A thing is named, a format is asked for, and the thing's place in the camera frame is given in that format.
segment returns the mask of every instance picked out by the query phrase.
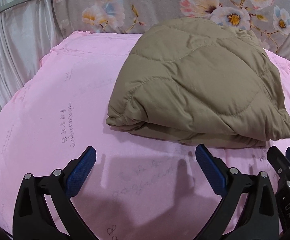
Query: gray floral bedspread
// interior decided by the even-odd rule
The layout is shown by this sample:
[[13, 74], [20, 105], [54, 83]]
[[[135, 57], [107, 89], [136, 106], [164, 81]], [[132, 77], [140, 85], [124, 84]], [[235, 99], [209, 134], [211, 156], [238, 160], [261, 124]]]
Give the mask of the gray floral bedspread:
[[163, 20], [202, 17], [253, 30], [261, 46], [290, 60], [290, 0], [53, 0], [64, 37], [75, 30], [143, 33]]

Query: pink blanket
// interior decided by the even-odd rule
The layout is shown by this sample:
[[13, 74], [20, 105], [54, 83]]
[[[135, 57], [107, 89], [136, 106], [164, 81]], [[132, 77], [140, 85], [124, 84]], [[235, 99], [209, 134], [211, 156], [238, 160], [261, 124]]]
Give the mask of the pink blanket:
[[[96, 149], [97, 161], [72, 202], [100, 239], [192, 240], [212, 215], [220, 197], [197, 164], [195, 147], [133, 136], [105, 124], [116, 77], [139, 37], [73, 33], [42, 59], [35, 77], [2, 109], [0, 225], [6, 231], [12, 231], [24, 174], [49, 175], [88, 145]], [[267, 53], [280, 70], [290, 114], [290, 62]], [[285, 152], [290, 139], [266, 148], [210, 151], [243, 173], [266, 171], [276, 190], [277, 176], [266, 161], [271, 145]], [[243, 200], [228, 230], [242, 208]]]

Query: folded jacket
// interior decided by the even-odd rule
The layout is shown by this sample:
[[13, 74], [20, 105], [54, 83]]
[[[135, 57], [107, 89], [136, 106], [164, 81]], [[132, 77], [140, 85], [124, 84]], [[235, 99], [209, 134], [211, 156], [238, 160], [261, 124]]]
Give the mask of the folded jacket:
[[141, 36], [117, 77], [106, 123], [210, 147], [290, 138], [279, 71], [255, 34], [201, 18], [166, 21]]

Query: pink bedsheet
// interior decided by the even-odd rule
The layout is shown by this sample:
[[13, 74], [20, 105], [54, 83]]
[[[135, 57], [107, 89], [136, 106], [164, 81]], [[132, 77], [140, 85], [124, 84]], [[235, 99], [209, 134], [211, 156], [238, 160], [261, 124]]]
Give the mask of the pink bedsheet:
[[[133, 136], [105, 124], [116, 77], [139, 37], [73, 33], [42, 59], [35, 77], [2, 109], [0, 225], [6, 231], [12, 231], [24, 174], [48, 175], [88, 145], [96, 149], [97, 161], [72, 202], [100, 239], [192, 240], [212, 215], [220, 197], [197, 164], [195, 147]], [[290, 114], [290, 62], [267, 53], [280, 70]], [[277, 176], [266, 161], [271, 145], [285, 152], [290, 139], [269, 142], [266, 148], [210, 151], [243, 173], [268, 172], [276, 190]], [[228, 230], [242, 207], [243, 202]]]

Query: floral pillow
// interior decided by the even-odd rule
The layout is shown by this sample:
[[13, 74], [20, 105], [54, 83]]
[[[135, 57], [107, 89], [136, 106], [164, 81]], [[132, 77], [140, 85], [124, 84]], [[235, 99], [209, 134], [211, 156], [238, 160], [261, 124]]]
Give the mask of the floral pillow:
[[284, 8], [273, 7], [273, 31], [262, 30], [258, 21], [269, 22], [261, 12], [262, 9], [273, 5], [274, 0], [229, 0], [234, 6], [223, 6], [220, 0], [181, 0], [181, 12], [187, 17], [203, 17], [222, 26], [233, 26], [245, 30], [258, 31], [267, 39], [259, 39], [265, 49], [277, 52], [279, 44], [275, 40], [277, 34], [287, 36], [290, 33], [290, 15]]
[[144, 33], [177, 17], [253, 30], [261, 46], [290, 60], [290, 0], [53, 0], [64, 37], [75, 30]]

